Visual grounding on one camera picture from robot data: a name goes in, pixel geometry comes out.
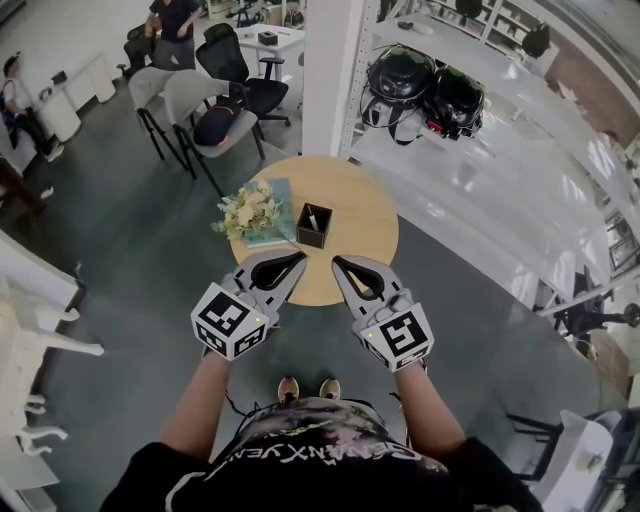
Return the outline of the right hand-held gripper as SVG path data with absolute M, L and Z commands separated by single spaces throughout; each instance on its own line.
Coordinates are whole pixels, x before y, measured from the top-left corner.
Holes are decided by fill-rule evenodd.
M 342 255 L 332 259 L 331 269 L 349 310 L 355 318 L 362 317 L 353 323 L 352 331 L 386 369 L 397 372 L 431 352 L 432 330 L 422 305 L 413 300 L 410 290 L 401 289 L 387 264 Z M 374 299 L 387 296 L 392 297 L 371 309 Z

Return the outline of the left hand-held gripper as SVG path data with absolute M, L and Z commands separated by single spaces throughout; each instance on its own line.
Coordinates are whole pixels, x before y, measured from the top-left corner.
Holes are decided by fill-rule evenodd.
M 279 321 L 307 266 L 299 250 L 251 254 L 220 284 L 212 283 L 191 312 L 194 335 L 206 348 L 234 361 L 264 342 Z

